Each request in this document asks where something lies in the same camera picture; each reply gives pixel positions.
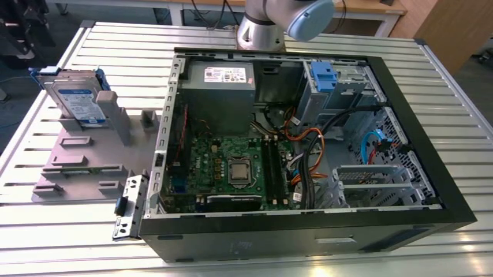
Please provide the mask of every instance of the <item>green circuit board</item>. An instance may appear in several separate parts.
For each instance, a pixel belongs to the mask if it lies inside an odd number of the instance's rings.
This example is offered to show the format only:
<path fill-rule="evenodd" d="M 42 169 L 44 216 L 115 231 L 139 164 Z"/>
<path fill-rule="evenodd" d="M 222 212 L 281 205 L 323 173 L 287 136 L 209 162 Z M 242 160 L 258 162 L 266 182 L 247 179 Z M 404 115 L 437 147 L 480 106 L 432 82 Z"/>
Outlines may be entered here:
<path fill-rule="evenodd" d="M 261 144 L 261 138 L 215 137 L 193 140 L 189 178 L 173 180 L 175 187 L 182 186 L 175 193 L 177 212 L 197 212 L 197 196 L 211 194 L 254 194 L 262 196 L 262 210 L 291 209 L 285 170 L 279 172 L 283 199 L 273 201 L 267 197 L 265 174 L 270 173 L 266 173 Z M 289 141 L 277 141 L 274 144 L 279 155 L 279 168 L 283 169 L 286 156 L 293 153 L 293 146 Z M 250 182 L 247 184 L 231 184 L 231 163 L 249 165 Z"/>

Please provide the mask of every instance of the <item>slotted metal table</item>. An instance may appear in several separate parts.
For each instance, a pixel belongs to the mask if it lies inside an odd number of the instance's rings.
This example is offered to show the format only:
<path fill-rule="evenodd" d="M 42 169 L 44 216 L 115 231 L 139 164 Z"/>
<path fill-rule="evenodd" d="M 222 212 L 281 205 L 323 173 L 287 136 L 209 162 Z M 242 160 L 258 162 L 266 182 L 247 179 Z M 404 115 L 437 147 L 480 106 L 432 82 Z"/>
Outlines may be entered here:
<path fill-rule="evenodd" d="M 59 66 L 99 65 L 128 114 L 163 107 L 174 47 L 234 48 L 231 31 L 95 23 Z M 478 222 L 390 253 L 166 264 L 143 241 L 112 242 L 114 201 L 39 205 L 31 191 L 62 125 L 44 91 L 0 157 L 0 275 L 478 276 L 493 274 L 493 131 L 426 46 L 408 39 L 286 38 L 289 51 L 381 56 Z"/>

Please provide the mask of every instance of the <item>power supply label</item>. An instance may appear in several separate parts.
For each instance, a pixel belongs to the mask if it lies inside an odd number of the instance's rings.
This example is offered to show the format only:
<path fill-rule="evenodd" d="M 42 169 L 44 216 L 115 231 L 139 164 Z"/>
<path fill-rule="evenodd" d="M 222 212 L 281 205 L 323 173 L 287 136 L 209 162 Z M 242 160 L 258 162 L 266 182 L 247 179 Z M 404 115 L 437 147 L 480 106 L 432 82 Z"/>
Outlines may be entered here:
<path fill-rule="evenodd" d="M 246 83 L 245 68 L 206 68 L 203 81 L 206 83 Z"/>
<path fill-rule="evenodd" d="M 106 121 L 102 109 L 95 103 L 95 96 L 88 89 L 59 89 L 59 93 L 74 114 L 83 123 L 98 124 Z"/>

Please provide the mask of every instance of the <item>expansion slot bracket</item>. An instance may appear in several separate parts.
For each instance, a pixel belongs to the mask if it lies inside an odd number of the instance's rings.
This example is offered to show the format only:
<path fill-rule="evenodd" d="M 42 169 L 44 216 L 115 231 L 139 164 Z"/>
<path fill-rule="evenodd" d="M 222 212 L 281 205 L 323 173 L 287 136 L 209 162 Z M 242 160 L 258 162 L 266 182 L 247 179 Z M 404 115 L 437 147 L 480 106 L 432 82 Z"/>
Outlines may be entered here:
<path fill-rule="evenodd" d="M 140 220 L 144 210 L 148 176 L 127 178 L 122 197 L 116 201 L 114 241 L 139 240 Z"/>

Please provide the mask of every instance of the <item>open computer tower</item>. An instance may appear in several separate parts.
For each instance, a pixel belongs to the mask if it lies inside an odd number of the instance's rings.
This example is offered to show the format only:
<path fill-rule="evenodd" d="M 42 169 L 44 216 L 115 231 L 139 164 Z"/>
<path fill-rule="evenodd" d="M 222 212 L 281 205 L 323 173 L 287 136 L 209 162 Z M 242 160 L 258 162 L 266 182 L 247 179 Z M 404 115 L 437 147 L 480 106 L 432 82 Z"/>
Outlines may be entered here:
<path fill-rule="evenodd" d="M 165 261 L 390 251 L 476 221 L 377 57 L 177 48 L 114 239 Z"/>

